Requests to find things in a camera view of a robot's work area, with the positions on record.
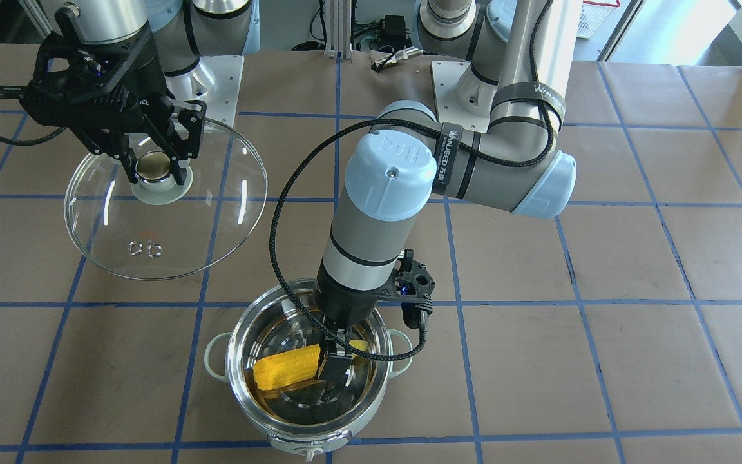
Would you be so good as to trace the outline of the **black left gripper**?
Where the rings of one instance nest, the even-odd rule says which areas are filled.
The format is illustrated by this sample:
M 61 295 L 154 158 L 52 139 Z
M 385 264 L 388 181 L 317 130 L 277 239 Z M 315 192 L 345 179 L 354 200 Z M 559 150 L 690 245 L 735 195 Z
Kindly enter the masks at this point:
M 333 279 L 321 264 L 315 283 L 315 304 L 336 329 L 348 329 L 366 319 L 380 300 L 388 300 L 394 293 L 393 271 L 379 287 L 356 290 Z M 352 364 L 352 352 L 339 342 L 349 341 L 350 335 L 344 332 L 338 332 L 336 336 L 322 334 L 315 379 L 332 383 L 344 381 Z

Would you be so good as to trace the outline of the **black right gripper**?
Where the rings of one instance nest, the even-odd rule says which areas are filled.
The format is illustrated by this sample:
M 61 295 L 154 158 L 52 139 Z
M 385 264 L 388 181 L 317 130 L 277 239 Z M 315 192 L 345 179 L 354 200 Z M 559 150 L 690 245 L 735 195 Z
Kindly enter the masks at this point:
M 129 134 L 148 135 L 183 186 L 189 161 L 200 152 L 207 104 L 174 100 L 153 39 L 104 45 L 45 39 L 23 108 L 39 124 L 73 130 L 94 155 L 118 162 L 132 184 L 139 176 Z

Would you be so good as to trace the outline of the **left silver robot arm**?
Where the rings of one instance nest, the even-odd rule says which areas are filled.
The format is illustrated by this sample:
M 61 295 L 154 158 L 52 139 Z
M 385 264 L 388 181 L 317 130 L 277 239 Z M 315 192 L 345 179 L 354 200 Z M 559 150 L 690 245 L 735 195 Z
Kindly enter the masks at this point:
M 519 1 L 489 119 L 468 130 L 417 102 L 388 105 L 350 157 L 313 298 L 322 335 L 315 375 L 342 379 L 351 327 L 378 302 L 401 302 L 425 340 L 433 283 L 404 242 L 430 195 L 542 219 L 566 207 L 576 164 L 557 147 L 564 123 L 580 1 Z

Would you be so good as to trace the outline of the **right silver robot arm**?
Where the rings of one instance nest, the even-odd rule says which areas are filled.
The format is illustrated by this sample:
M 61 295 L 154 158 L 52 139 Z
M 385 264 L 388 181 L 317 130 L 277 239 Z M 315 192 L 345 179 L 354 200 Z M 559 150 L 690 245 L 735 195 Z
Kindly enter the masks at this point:
M 130 183 L 144 156 L 130 135 L 145 134 L 165 156 L 163 179 L 189 182 L 200 153 L 209 85 L 179 90 L 204 57 L 259 49 L 256 1 L 45 1 L 53 23 L 32 80 L 19 97 L 31 118 L 69 128 L 94 155 L 124 168 Z

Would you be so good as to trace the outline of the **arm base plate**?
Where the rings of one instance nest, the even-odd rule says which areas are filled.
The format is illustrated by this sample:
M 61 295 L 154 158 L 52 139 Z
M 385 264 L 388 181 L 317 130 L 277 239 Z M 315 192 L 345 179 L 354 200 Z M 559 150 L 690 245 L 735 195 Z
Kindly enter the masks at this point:
M 233 127 L 244 62 L 239 55 L 200 57 L 193 70 L 167 76 L 167 85 L 176 100 L 201 100 L 208 119 Z
M 438 121 L 486 133 L 502 66 L 503 59 L 497 57 L 472 62 L 431 61 Z

